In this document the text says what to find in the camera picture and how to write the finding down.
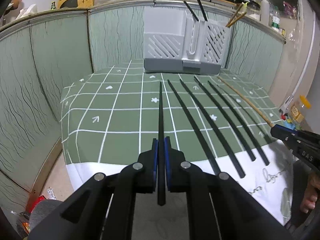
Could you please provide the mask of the person's right hand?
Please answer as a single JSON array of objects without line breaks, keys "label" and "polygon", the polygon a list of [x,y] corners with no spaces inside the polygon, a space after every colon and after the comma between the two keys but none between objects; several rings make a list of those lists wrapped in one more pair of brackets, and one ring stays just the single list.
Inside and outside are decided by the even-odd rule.
[{"label": "person's right hand", "polygon": [[300,205],[300,210],[303,213],[308,213],[310,210],[315,209],[319,195],[317,190],[319,190],[319,176],[315,172],[312,172],[308,176],[307,187]]}]

